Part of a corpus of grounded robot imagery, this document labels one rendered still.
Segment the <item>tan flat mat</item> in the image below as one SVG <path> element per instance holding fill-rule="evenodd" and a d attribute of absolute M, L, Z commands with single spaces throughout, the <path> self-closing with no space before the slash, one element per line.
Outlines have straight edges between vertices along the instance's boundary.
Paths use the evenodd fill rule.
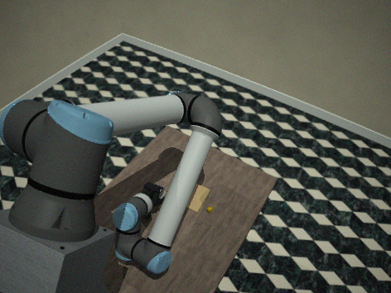
<path fill-rule="evenodd" d="M 195 184 L 195 188 L 193 189 L 190 200 L 186 207 L 198 213 L 209 192 L 210 189 L 207 189 L 202 185 Z"/>

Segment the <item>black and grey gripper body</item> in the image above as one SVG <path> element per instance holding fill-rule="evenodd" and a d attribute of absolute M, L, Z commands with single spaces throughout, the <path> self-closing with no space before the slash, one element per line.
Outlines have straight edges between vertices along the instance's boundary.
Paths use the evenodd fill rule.
<path fill-rule="evenodd" d="M 147 182 L 143 186 L 143 190 L 141 191 L 141 194 L 145 194 L 151 199 L 152 206 L 158 206 L 158 204 L 157 204 L 159 202 L 158 197 L 159 197 L 159 194 L 162 192 L 162 190 L 163 190 L 163 187 L 161 187 L 159 185 L 155 185 L 151 182 Z"/>

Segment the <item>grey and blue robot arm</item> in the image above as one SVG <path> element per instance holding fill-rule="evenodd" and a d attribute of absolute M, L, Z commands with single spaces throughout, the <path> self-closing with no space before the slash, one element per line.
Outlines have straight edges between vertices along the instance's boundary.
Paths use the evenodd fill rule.
<path fill-rule="evenodd" d="M 205 96 L 179 91 L 79 108 L 71 103 L 22 99 L 3 111 L 3 144 L 32 163 L 9 222 L 24 233 L 51 241 L 91 238 L 94 197 L 112 137 L 186 122 L 192 134 L 147 239 L 140 236 L 141 220 L 151 218 L 152 201 L 147 195 L 134 195 L 113 212 L 116 256 L 162 273 L 171 263 L 172 240 L 211 145 L 220 137 L 219 109 Z"/>

